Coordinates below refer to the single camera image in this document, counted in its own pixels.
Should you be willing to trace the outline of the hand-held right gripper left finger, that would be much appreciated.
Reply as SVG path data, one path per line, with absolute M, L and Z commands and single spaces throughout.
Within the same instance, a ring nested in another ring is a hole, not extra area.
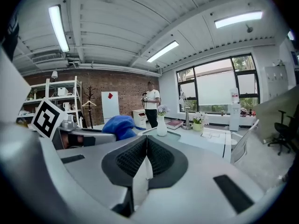
M 117 142 L 55 150 L 41 138 L 43 158 L 59 197 L 66 204 L 68 224 L 148 224 L 142 209 L 134 211 L 133 178 L 116 157 L 144 142 L 142 136 Z

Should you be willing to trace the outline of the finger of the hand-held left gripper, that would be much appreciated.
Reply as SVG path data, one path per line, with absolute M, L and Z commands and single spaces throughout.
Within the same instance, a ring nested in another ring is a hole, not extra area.
M 69 132 L 69 145 L 89 147 L 116 141 L 116 135 L 103 133 L 101 130 L 77 128 Z

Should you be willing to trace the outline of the blue cloth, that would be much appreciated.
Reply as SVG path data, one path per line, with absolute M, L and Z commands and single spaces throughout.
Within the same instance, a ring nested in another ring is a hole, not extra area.
M 103 133 L 114 134 L 116 140 L 125 140 L 137 136 L 133 131 L 135 123 L 131 116 L 118 115 L 112 117 L 102 128 Z

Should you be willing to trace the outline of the purple flowers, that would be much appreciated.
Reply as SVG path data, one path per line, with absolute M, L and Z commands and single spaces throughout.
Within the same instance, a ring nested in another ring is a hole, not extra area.
M 160 105 L 157 107 L 157 134 L 164 137 L 167 135 L 167 126 L 164 121 L 165 115 L 169 112 L 169 108 L 166 105 Z

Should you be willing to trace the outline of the whiteboard with red mark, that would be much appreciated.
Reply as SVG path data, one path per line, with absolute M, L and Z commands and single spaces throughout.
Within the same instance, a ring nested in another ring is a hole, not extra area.
M 114 116 L 120 115 L 117 91 L 105 91 L 101 93 L 103 120 L 106 124 Z

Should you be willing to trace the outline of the white shelf unit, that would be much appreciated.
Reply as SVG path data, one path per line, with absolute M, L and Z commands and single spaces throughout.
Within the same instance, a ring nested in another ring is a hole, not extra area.
M 68 90 L 67 96 L 58 96 L 57 89 L 65 87 Z M 28 123 L 34 117 L 40 102 L 43 99 L 49 100 L 59 109 L 68 114 L 73 115 L 74 121 L 78 127 L 82 127 L 83 111 L 82 111 L 82 82 L 75 76 L 72 80 L 55 81 L 47 78 L 43 84 L 35 84 L 31 86 L 31 90 L 25 99 L 17 119 L 23 119 Z M 63 102 L 69 102 L 71 109 L 65 111 Z

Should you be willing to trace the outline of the dark wooden coat rack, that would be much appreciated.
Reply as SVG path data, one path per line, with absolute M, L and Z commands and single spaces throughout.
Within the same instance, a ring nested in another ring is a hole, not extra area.
M 93 98 L 93 91 L 95 90 L 95 88 L 92 88 L 92 86 L 88 86 L 87 87 L 87 91 L 88 93 L 84 93 L 87 97 L 87 101 L 90 100 Z M 92 120 L 92 108 L 93 106 L 87 106 L 88 108 L 88 116 L 89 116 L 89 121 L 90 121 L 90 126 L 91 126 L 91 129 L 93 129 L 93 120 Z

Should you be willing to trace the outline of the white drawer cabinet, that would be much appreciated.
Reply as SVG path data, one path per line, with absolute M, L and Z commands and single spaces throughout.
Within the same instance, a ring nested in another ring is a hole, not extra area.
M 147 116 L 144 109 L 133 110 L 133 119 L 135 126 L 141 129 L 146 129 Z

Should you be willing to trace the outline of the silver desk lamp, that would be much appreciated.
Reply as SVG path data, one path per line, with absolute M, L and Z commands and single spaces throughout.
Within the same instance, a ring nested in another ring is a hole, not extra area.
M 191 130 L 192 125 L 190 124 L 190 119 L 189 119 L 189 103 L 187 100 L 187 97 L 185 96 L 185 93 L 182 92 L 179 95 L 179 104 L 184 108 L 185 110 L 185 123 L 182 124 L 182 128 L 185 130 Z

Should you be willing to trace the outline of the ceiling air conditioner unit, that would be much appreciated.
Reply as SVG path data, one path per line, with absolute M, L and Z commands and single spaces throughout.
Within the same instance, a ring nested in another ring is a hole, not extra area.
M 52 52 L 52 53 L 35 54 L 32 57 L 31 60 L 34 64 L 40 64 L 40 63 L 61 61 L 61 60 L 64 60 L 64 59 L 65 59 L 65 53 L 63 53 L 63 52 Z

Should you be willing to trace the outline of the white water dispenser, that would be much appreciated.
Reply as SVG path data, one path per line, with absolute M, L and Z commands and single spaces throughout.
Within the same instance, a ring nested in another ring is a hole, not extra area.
M 233 88 L 230 90 L 231 93 L 231 108 L 230 108 L 230 120 L 229 120 L 229 130 L 238 131 L 240 123 L 240 113 L 241 105 L 239 103 L 239 90 L 238 88 Z

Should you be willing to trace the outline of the black framed window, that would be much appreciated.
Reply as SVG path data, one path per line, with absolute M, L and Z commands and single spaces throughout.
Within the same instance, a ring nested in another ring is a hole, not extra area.
M 232 91 L 241 108 L 251 111 L 260 103 L 256 64 L 251 54 L 231 56 L 177 71 L 179 110 L 229 114 Z

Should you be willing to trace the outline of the olive green board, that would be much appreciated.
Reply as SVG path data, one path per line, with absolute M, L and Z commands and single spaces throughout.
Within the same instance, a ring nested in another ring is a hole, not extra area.
M 292 116 L 299 104 L 299 85 L 280 94 L 273 99 L 256 105 L 253 110 L 256 112 L 256 118 L 259 120 L 257 136 L 262 143 L 272 140 L 278 135 L 274 124 L 281 122 L 281 111 L 285 112 L 285 125 L 289 124 L 290 119 L 287 115 Z

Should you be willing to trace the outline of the black office chair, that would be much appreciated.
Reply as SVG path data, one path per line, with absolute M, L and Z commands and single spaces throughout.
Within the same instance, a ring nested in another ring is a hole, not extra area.
M 287 115 L 287 117 L 290 119 L 289 125 L 285 125 L 283 123 L 286 112 L 282 110 L 279 110 L 279 112 L 281 113 L 281 121 L 280 123 L 274 123 L 274 128 L 278 132 L 278 137 L 273 138 L 272 141 L 267 145 L 270 146 L 271 144 L 279 144 L 278 156 L 281 155 L 283 147 L 288 149 L 288 154 L 290 153 L 291 149 L 293 151 L 296 151 L 297 149 L 292 140 L 296 137 L 297 130 L 299 129 L 299 107 L 293 116 Z

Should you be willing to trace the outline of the white metal locker cabinet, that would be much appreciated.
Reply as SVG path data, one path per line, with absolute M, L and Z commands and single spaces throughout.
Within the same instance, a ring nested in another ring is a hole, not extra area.
M 288 77 L 285 66 L 265 67 L 268 85 L 268 100 L 288 91 Z

